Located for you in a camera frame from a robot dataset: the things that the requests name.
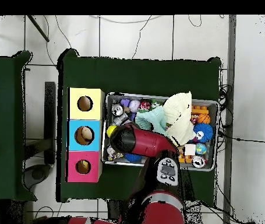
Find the blue ball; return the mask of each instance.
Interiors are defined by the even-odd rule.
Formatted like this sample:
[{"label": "blue ball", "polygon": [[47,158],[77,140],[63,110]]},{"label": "blue ball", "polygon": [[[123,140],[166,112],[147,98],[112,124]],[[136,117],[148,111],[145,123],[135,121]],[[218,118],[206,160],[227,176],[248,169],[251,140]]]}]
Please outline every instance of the blue ball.
[{"label": "blue ball", "polygon": [[124,158],[128,161],[128,162],[140,162],[142,160],[142,156],[141,155],[134,155],[134,154],[124,154]]}]

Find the toy building block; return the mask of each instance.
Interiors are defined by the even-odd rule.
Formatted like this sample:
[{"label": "toy building block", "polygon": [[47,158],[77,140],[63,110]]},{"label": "toy building block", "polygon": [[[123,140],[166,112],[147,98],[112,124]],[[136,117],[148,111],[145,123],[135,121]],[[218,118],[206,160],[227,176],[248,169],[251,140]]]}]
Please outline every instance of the toy building block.
[{"label": "toy building block", "polygon": [[209,114],[209,110],[205,106],[192,106],[191,108],[191,114],[201,114],[201,113],[206,113]]},{"label": "toy building block", "polygon": [[100,152],[70,151],[66,169],[66,182],[96,183],[102,173]]},{"label": "toy building block", "polygon": [[102,120],[69,120],[69,151],[101,150]]},{"label": "toy building block", "polygon": [[70,87],[68,92],[71,120],[102,120],[104,93],[101,89]]}]

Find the yellow ball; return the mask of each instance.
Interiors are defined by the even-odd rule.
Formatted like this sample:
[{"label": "yellow ball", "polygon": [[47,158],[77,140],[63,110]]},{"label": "yellow ball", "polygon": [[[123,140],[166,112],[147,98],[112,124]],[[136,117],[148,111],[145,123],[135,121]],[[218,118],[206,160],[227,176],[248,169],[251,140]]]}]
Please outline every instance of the yellow ball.
[{"label": "yellow ball", "polygon": [[116,125],[110,125],[108,128],[107,128],[107,136],[110,138],[111,137],[111,134],[112,132],[114,131],[114,129],[116,128]]}]

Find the circular hole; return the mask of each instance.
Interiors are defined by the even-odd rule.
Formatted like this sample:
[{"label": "circular hole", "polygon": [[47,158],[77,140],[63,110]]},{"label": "circular hole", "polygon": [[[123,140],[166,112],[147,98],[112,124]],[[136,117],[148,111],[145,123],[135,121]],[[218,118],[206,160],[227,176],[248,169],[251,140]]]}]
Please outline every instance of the circular hole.
[{"label": "circular hole", "polygon": [[76,163],[75,169],[80,174],[87,174],[91,170],[91,163],[87,160],[80,160]]},{"label": "circular hole", "polygon": [[94,139],[94,131],[88,126],[81,126],[76,130],[74,138],[78,144],[89,145]]},{"label": "circular hole", "polygon": [[77,101],[77,107],[80,111],[90,111],[93,107],[92,99],[88,96],[82,96]]}]

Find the blue spiky ball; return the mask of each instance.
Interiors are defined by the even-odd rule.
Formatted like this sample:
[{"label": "blue spiky ball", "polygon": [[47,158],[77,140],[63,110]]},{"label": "blue spiky ball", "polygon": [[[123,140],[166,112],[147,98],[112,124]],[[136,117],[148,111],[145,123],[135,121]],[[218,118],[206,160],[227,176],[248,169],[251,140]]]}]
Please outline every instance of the blue spiky ball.
[{"label": "blue spiky ball", "polygon": [[195,127],[193,128],[193,131],[195,133],[201,131],[204,133],[204,136],[202,137],[201,140],[198,140],[199,142],[207,142],[209,140],[211,140],[212,136],[213,136],[213,129],[212,126],[210,124],[197,124],[195,125]]}]

